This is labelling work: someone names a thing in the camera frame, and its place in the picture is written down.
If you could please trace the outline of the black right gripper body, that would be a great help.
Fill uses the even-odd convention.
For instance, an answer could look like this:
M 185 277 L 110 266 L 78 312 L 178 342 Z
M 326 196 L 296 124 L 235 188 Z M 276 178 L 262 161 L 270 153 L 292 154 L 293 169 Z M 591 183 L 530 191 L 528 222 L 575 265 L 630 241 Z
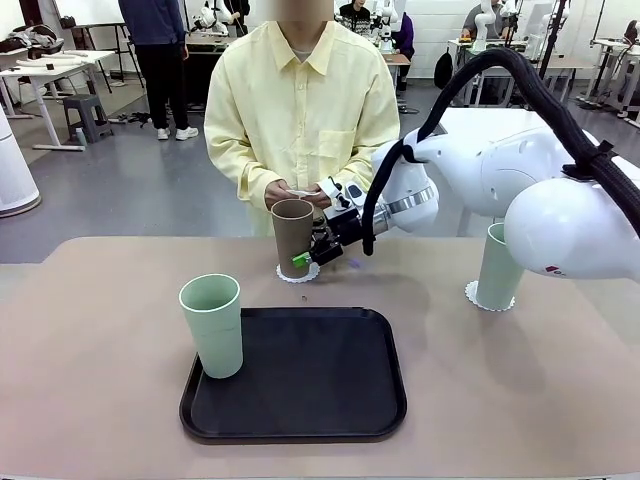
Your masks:
M 349 246 L 363 238 L 360 212 L 357 208 L 337 210 L 327 208 L 323 211 L 331 237 L 342 246 Z

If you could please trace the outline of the person's left hand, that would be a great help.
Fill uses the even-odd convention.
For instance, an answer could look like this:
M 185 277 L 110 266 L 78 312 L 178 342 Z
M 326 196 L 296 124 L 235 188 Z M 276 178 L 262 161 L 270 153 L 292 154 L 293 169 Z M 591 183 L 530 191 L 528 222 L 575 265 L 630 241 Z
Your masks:
M 305 189 L 306 195 L 303 200 L 310 202 L 315 207 L 324 210 L 332 204 L 331 198 L 320 188 L 318 184 L 313 184 Z

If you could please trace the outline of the person's right hand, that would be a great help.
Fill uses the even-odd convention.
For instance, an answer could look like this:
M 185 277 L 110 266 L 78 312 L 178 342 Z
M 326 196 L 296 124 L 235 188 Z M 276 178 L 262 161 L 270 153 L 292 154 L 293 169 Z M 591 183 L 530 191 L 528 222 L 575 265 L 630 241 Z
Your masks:
M 289 185 L 283 179 L 270 182 L 264 192 L 264 202 L 267 210 L 270 211 L 276 203 L 282 200 L 295 199 L 296 196 L 291 194 L 289 190 Z

